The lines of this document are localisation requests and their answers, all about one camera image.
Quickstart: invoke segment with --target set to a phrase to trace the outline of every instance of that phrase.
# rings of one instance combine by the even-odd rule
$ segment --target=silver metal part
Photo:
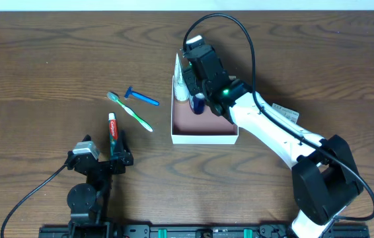
[[[91,153],[96,160],[98,160],[100,154],[93,141],[84,141],[77,143],[77,145],[75,145],[73,149],[73,153],[74,155]]]

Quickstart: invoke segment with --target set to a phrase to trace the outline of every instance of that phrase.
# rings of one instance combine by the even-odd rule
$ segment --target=wooden table
[[[108,113],[128,133],[135,165],[114,179],[110,215],[159,223],[292,221],[298,208],[290,170],[241,130],[235,145],[173,145],[171,77],[188,27],[205,13],[0,13],[0,227],[11,208],[48,178],[90,134],[104,152]],[[374,12],[233,12],[254,41],[258,91],[300,112],[299,124],[340,134],[374,190]],[[211,19],[195,30],[230,74],[250,81],[241,30]],[[130,99],[150,133],[106,98]],[[7,237],[37,237],[44,224],[69,221],[69,189],[83,175],[63,171],[14,214]],[[344,214],[371,211],[366,192]],[[374,237],[374,220],[367,223]]]

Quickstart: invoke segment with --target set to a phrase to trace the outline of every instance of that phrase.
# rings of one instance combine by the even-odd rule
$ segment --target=green toothbrush
[[[136,113],[133,112],[133,110],[131,108],[129,108],[128,106],[124,105],[121,101],[120,101],[120,97],[114,93],[114,92],[108,92],[107,94],[108,98],[112,101],[112,102],[117,102],[119,105],[122,106],[122,108],[132,117],[134,117],[138,122],[140,122],[140,124],[146,128],[146,130],[152,132],[153,129],[152,127],[147,123],[145,122],[143,119],[141,119]]]

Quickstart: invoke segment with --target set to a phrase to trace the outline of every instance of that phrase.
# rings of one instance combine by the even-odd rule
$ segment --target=green tape
[[[158,238],[167,238],[167,230],[166,229],[159,229],[158,230]]]
[[[244,238],[253,238],[253,230],[244,229]]]

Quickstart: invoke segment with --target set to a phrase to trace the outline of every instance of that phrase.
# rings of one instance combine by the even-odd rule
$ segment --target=open box
[[[181,67],[178,56],[176,57],[175,73],[177,72],[177,67]],[[208,106],[205,107],[204,113],[200,115],[194,114],[188,100],[179,102],[175,99],[174,80],[175,76],[172,76],[172,143],[233,145],[239,137],[237,125],[231,124],[222,116],[214,115]]]

